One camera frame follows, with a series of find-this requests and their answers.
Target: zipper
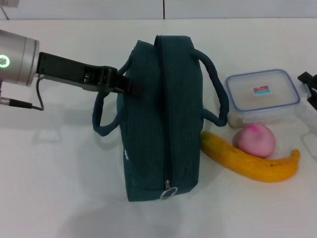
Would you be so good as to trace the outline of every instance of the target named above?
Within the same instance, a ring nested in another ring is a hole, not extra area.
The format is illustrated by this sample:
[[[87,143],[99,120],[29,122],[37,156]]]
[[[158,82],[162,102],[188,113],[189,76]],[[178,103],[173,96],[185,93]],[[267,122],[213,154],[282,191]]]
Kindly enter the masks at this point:
[[[162,40],[161,36],[157,36],[156,39],[156,47],[158,49],[158,59],[161,68],[161,81],[162,81],[162,103],[163,109],[162,113],[162,124],[163,124],[163,132],[164,132],[164,145],[165,145],[165,157],[164,157],[164,165],[163,165],[163,180],[164,180],[164,188],[165,192],[171,190],[172,183],[172,158],[171,158],[171,150],[170,150],[170,135],[169,135],[169,120],[168,120],[168,94],[166,91],[166,76],[165,76],[165,65],[164,65],[164,54],[162,48]]]

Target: zipper pull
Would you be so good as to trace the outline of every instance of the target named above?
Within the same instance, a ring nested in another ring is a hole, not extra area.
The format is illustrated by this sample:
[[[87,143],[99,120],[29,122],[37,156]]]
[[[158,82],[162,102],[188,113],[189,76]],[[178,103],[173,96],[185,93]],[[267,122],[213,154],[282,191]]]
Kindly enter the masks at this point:
[[[165,191],[170,191],[170,181],[169,180],[165,181],[165,188],[166,188]]]
[[[161,200],[165,200],[165,199],[168,199],[170,198],[171,196],[174,196],[178,191],[178,188],[177,187],[170,187],[170,181],[169,180],[166,180],[165,181],[165,191],[161,194],[160,196],[160,199]]]

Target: silver cylinder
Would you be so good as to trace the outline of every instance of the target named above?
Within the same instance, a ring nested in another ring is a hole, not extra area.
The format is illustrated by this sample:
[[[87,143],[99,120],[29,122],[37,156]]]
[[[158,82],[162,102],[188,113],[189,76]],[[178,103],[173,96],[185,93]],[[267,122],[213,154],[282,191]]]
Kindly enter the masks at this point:
[[[39,59],[40,42],[0,30],[0,80],[30,86]]]

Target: container label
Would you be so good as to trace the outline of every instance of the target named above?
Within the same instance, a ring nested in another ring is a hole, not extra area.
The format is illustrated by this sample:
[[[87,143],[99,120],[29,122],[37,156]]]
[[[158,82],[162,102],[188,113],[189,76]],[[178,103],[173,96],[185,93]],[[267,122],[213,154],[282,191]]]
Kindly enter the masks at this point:
[[[271,93],[271,90],[267,85],[253,88],[254,95],[262,95],[262,94],[268,94]]]

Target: bag logo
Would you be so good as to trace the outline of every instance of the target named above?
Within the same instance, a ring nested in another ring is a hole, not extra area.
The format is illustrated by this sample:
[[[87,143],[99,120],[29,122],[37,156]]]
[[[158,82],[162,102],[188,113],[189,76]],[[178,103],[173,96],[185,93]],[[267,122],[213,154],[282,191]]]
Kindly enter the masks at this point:
[[[126,151],[126,150],[124,150],[124,156],[125,156],[125,158],[126,158],[127,160],[129,160],[129,157],[128,157],[128,154],[127,154],[127,151]]]

